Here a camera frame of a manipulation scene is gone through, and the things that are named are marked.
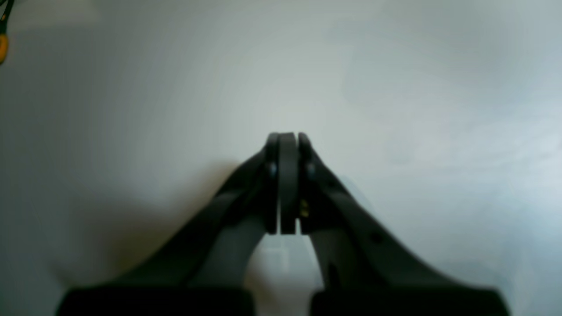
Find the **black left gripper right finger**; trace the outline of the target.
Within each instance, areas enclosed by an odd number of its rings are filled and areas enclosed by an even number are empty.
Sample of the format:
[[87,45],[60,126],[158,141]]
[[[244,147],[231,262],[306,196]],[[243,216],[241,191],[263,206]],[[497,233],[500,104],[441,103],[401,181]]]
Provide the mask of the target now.
[[278,139],[281,234],[309,236],[324,289],[311,316],[508,316],[497,290],[463,285],[408,250],[322,162],[304,133]]

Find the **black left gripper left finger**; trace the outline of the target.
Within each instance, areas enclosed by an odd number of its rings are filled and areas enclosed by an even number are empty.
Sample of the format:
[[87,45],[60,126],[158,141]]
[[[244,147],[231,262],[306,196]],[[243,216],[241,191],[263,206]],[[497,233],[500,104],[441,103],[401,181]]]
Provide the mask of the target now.
[[280,136],[227,178],[155,254],[106,284],[70,291],[59,316],[254,316],[243,288],[257,244],[274,233]]

